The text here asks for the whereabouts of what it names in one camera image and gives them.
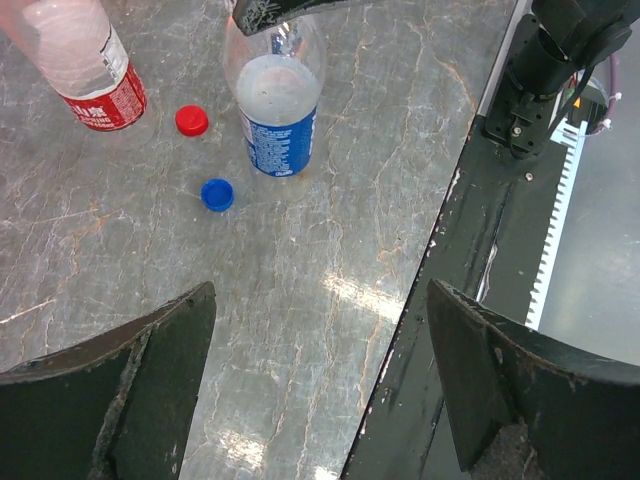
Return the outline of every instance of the marble countertop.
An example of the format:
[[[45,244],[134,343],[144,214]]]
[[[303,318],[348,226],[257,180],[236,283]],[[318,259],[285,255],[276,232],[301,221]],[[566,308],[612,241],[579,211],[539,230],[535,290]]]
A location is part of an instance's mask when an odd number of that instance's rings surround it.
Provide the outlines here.
[[[328,160],[296,203],[251,190],[222,2],[105,0],[160,116],[103,148],[0,37],[0,370],[213,281],[218,317],[181,478],[335,479],[411,287],[513,0],[318,15]],[[204,106],[199,138],[175,130]],[[233,182],[224,214],[201,204]]]

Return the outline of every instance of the clear plastic bottle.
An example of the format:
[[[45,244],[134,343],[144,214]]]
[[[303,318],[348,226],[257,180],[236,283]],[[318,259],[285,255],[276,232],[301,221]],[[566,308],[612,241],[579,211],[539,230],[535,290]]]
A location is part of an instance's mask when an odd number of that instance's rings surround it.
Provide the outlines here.
[[[101,143],[149,141],[155,114],[100,0],[2,0],[0,22]]]
[[[324,156],[314,131],[327,47],[315,19],[298,17],[246,37],[230,17],[223,63],[257,190],[270,199],[302,198]]]

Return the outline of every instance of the bottle cap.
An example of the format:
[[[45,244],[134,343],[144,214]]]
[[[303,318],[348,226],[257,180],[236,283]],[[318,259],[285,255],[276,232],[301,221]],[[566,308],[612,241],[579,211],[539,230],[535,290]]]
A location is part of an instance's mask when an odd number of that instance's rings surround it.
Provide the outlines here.
[[[176,112],[176,126],[187,137],[202,135],[209,128],[207,112],[197,105],[185,105]]]
[[[209,210],[224,212],[233,204],[233,187],[223,178],[212,178],[202,186],[200,198]]]

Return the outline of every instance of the white gear rack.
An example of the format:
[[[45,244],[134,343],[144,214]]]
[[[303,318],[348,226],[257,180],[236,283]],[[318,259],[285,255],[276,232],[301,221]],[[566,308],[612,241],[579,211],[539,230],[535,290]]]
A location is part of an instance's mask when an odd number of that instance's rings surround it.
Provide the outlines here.
[[[576,128],[564,119],[551,137],[552,141],[567,147],[567,156],[564,161],[562,176],[558,183],[553,213],[549,219],[549,228],[544,241],[538,275],[533,284],[533,290],[531,290],[531,302],[529,303],[529,312],[525,325],[533,330],[540,328],[542,311],[549,292],[549,285],[551,284],[551,274],[553,273],[553,266],[560,247],[562,229],[567,218],[571,193],[573,192],[573,185],[576,181],[578,166],[587,136],[586,133],[587,122],[582,122],[580,128]]]

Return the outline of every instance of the bottle label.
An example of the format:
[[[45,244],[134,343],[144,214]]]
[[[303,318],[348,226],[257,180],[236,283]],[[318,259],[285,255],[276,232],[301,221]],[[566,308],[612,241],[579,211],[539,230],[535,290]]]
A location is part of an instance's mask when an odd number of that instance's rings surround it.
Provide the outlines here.
[[[64,98],[78,120],[93,130],[108,132],[134,123],[147,106],[144,86],[115,30],[100,51],[115,86],[80,98]]]
[[[240,112],[249,159],[254,167],[272,177],[300,173],[311,159],[316,108],[291,125],[262,125]]]

